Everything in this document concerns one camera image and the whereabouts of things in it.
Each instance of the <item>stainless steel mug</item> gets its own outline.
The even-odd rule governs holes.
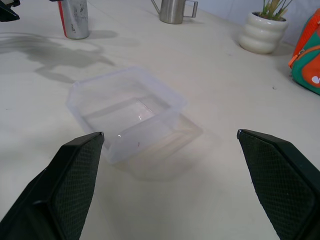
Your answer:
[[[69,39],[89,36],[87,0],[58,1],[64,35]]]
[[[160,21],[167,24],[182,24],[185,18],[195,18],[198,10],[198,2],[192,0],[162,0],[159,10],[155,0],[151,0],[155,10],[159,14]],[[186,2],[193,2],[192,16],[184,16]]]

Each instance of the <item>silver can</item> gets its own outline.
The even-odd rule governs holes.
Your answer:
[[[64,35],[69,39],[89,36],[87,0],[58,1]]]

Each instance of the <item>plastic container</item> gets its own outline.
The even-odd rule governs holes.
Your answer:
[[[102,154],[113,164],[170,134],[186,102],[132,67],[76,82],[66,104],[85,132],[104,132]]]

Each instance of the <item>textured gripper pad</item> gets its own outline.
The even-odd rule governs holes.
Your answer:
[[[272,144],[241,132],[239,141],[259,201],[281,240],[295,240],[315,205],[309,186]]]
[[[78,240],[94,194],[103,140],[81,147],[52,198],[52,208],[66,240]]]

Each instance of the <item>potted plant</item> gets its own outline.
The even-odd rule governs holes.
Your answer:
[[[239,36],[239,44],[245,50],[256,54],[270,54],[279,45],[288,27],[283,17],[293,0],[263,0],[261,12],[248,15]]]

